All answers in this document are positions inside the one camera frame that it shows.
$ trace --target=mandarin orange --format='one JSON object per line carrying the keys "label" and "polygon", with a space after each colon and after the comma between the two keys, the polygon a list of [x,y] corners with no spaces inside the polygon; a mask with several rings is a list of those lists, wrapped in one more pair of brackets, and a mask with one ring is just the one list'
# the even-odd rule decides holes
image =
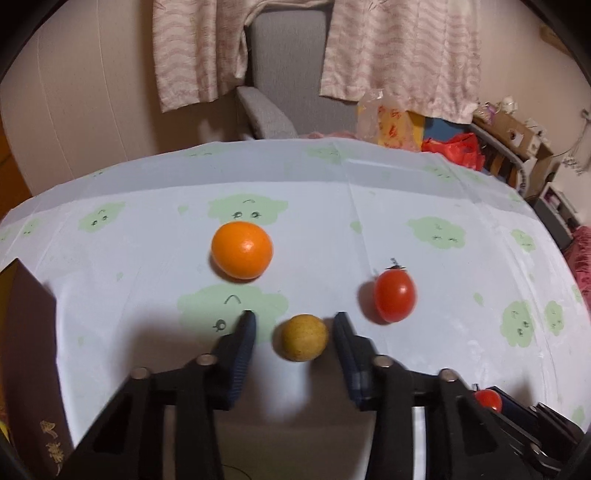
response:
{"label": "mandarin orange", "polygon": [[254,223],[226,223],[213,236],[212,257],[227,275],[252,280],[261,276],[271,263],[273,243]]}

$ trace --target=tomato stem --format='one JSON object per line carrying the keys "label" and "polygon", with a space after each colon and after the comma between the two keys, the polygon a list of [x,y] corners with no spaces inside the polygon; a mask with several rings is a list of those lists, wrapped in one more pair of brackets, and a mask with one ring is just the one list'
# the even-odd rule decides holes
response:
{"label": "tomato stem", "polygon": [[390,259],[390,261],[394,264],[392,267],[388,267],[386,270],[406,270],[402,265],[400,265],[394,257]]}

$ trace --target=cherry tomato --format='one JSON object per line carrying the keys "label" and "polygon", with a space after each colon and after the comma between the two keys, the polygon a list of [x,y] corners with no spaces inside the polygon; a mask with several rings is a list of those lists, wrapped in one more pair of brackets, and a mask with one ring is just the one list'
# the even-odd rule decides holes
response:
{"label": "cherry tomato", "polygon": [[500,412],[503,408],[503,401],[501,396],[494,390],[479,390],[474,392],[474,398],[483,407],[492,408],[494,411]]}
{"label": "cherry tomato", "polygon": [[413,279],[400,267],[386,270],[375,281],[374,302],[386,322],[405,319],[417,302]]}

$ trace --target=wooden cabinet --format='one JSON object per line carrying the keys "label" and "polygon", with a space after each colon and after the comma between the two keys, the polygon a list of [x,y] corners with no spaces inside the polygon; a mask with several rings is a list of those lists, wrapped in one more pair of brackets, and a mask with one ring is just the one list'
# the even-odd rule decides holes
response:
{"label": "wooden cabinet", "polygon": [[10,152],[0,119],[0,219],[30,197],[31,192]]}

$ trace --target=plastic bag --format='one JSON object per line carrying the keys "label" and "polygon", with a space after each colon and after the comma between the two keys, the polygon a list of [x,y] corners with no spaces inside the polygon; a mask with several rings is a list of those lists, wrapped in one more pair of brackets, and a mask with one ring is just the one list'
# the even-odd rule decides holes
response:
{"label": "plastic bag", "polygon": [[408,113],[387,90],[369,90],[357,104],[357,138],[383,147],[420,151]]}
{"label": "plastic bag", "polygon": [[446,142],[427,138],[421,145],[421,151],[440,153],[450,162],[472,170],[481,171],[484,166],[484,155],[480,153],[478,139],[475,134],[457,134]]}

